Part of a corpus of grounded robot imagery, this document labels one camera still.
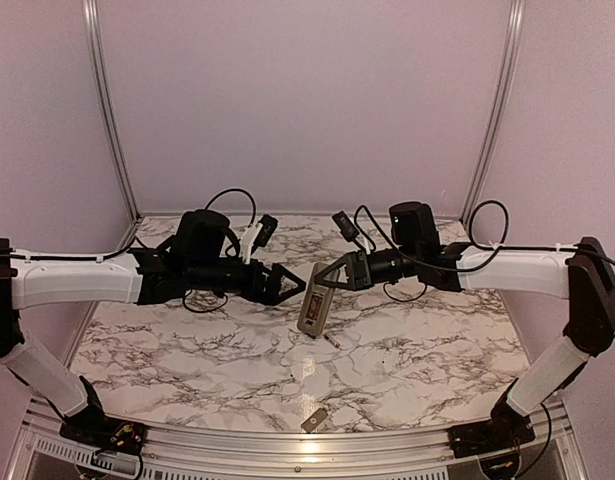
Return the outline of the grey remote control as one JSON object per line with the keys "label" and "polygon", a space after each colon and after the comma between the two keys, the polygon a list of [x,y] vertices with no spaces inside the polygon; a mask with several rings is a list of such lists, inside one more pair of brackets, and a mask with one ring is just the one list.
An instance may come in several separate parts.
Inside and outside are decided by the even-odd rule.
{"label": "grey remote control", "polygon": [[323,333],[335,290],[315,283],[315,276],[327,265],[316,262],[305,292],[300,315],[297,321],[299,331],[320,336]]}

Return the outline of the gold black battery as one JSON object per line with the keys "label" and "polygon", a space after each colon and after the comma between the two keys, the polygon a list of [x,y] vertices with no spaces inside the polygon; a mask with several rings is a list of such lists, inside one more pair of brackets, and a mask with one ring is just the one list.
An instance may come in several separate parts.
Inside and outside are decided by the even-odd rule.
{"label": "gold black battery", "polygon": [[323,334],[323,338],[329,342],[334,348],[340,349],[341,344],[328,334]]}

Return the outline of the grey battery cover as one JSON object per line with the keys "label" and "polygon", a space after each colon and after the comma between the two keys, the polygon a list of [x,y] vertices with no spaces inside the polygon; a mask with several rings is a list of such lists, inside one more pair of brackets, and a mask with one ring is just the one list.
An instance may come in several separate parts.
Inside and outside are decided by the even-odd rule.
{"label": "grey battery cover", "polygon": [[319,408],[302,422],[301,429],[306,433],[312,433],[325,421],[327,416],[327,410]]}

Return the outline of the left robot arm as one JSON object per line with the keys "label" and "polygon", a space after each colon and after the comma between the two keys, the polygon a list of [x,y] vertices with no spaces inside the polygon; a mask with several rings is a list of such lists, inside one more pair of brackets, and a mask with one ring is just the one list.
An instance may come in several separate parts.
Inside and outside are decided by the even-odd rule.
{"label": "left robot arm", "polygon": [[306,288],[284,266],[252,257],[276,226],[265,215],[237,236],[225,215],[198,209],[184,213],[176,232],[155,248],[76,256],[15,250],[0,238],[0,364],[44,396],[89,443],[106,444],[113,423],[95,391],[23,333],[21,311],[72,302],[160,305],[191,291],[276,306]]}

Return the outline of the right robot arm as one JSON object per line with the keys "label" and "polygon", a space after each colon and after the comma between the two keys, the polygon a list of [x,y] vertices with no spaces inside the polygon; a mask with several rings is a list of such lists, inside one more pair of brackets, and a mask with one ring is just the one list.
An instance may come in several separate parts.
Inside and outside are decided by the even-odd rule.
{"label": "right robot arm", "polygon": [[492,246],[475,240],[443,244],[429,205],[409,201],[389,210],[387,248],[358,249],[316,274],[316,284],[348,291],[414,277],[439,291],[479,289],[546,294],[569,303],[569,320],[529,369],[491,411],[482,438],[502,448],[554,392],[565,388],[589,359],[615,339],[615,261],[594,237],[572,245]]}

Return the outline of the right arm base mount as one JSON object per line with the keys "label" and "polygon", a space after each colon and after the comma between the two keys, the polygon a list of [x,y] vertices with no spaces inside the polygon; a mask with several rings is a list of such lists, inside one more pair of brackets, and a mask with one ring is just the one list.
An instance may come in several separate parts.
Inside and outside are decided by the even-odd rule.
{"label": "right arm base mount", "polygon": [[450,427],[448,437],[454,456],[465,458],[518,447],[536,435],[528,418],[520,422],[497,418]]}

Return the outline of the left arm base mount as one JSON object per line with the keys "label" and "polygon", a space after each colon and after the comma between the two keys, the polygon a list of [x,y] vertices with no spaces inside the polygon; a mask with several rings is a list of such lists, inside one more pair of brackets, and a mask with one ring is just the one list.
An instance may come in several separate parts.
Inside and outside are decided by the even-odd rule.
{"label": "left arm base mount", "polygon": [[91,383],[83,376],[79,379],[87,394],[86,405],[71,416],[61,417],[60,435],[103,451],[140,454],[147,432],[146,425],[107,415]]}

